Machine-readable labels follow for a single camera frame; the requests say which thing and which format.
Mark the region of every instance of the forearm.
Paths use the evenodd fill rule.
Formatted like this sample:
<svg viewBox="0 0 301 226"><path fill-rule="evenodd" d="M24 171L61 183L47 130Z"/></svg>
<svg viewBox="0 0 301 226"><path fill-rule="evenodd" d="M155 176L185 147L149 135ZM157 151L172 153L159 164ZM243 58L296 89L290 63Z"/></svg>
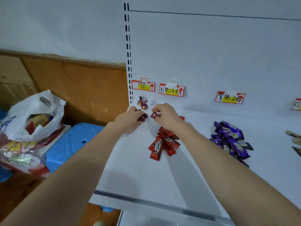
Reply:
<svg viewBox="0 0 301 226"><path fill-rule="evenodd" d="M109 123L29 194L1 226L77 223L121 135L119 127Z"/></svg>
<svg viewBox="0 0 301 226"><path fill-rule="evenodd" d="M300 210L287 198L191 124L177 128L178 137L200 168L212 192L236 225L297 225Z"/></svg>

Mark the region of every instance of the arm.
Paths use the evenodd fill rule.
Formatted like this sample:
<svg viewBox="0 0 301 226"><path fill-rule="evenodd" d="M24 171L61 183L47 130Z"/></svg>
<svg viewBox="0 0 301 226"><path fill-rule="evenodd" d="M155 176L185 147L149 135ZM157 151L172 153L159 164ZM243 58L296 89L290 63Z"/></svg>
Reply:
<svg viewBox="0 0 301 226"><path fill-rule="evenodd" d="M134 131L144 114L132 106L28 195L1 226L75 225L79 223L118 139Z"/></svg>
<svg viewBox="0 0 301 226"><path fill-rule="evenodd" d="M169 104L158 104L155 120L174 132L201 170L235 225L300 225L301 211L276 189L182 121Z"/></svg>

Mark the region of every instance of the price label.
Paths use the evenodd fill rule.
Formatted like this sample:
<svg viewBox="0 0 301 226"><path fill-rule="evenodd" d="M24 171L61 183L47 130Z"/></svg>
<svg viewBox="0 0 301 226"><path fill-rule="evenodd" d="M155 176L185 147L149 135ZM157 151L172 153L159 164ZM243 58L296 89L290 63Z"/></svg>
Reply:
<svg viewBox="0 0 301 226"><path fill-rule="evenodd" d="M301 98L296 98L296 100L293 103L292 109L301 110Z"/></svg>
<svg viewBox="0 0 301 226"><path fill-rule="evenodd" d="M155 91L155 83L132 80L132 89Z"/></svg>
<svg viewBox="0 0 301 226"><path fill-rule="evenodd" d="M160 83L159 93L183 97L184 89L185 89L185 87L183 87L183 86L166 87L166 84Z"/></svg>
<svg viewBox="0 0 301 226"><path fill-rule="evenodd" d="M215 101L241 104L241 103L243 103L243 99L244 99L245 95L246 95L245 93L227 93L225 91L218 91Z"/></svg>

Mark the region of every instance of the white plastic bag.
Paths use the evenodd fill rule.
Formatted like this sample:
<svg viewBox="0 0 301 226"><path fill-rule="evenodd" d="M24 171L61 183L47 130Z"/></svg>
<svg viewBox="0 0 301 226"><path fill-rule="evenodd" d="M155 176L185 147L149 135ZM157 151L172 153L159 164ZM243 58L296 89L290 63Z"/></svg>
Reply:
<svg viewBox="0 0 301 226"><path fill-rule="evenodd" d="M66 102L53 95L50 90L32 95L17 103L2 120L0 131L14 141L36 141L50 136L61 127ZM53 119L45 126L38 125L30 135L25 129L26 122L32 114L50 114Z"/></svg>

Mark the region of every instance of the hand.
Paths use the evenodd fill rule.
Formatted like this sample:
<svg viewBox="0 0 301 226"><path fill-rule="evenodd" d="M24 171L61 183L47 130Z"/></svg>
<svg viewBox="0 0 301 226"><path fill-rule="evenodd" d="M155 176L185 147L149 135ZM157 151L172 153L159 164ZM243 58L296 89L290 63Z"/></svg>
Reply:
<svg viewBox="0 0 301 226"><path fill-rule="evenodd" d="M161 112L160 116L156 116L155 121L159 123L163 128L170 130L172 132L176 132L177 127L180 124L185 123L177 112L175 111L174 107L172 107L168 103L164 104L157 104L152 109L153 112Z"/></svg>
<svg viewBox="0 0 301 226"><path fill-rule="evenodd" d="M113 123L117 124L123 133L132 133L135 131L142 121L137 121L145 112L137 111L135 106L131 106L125 113L119 114Z"/></svg>

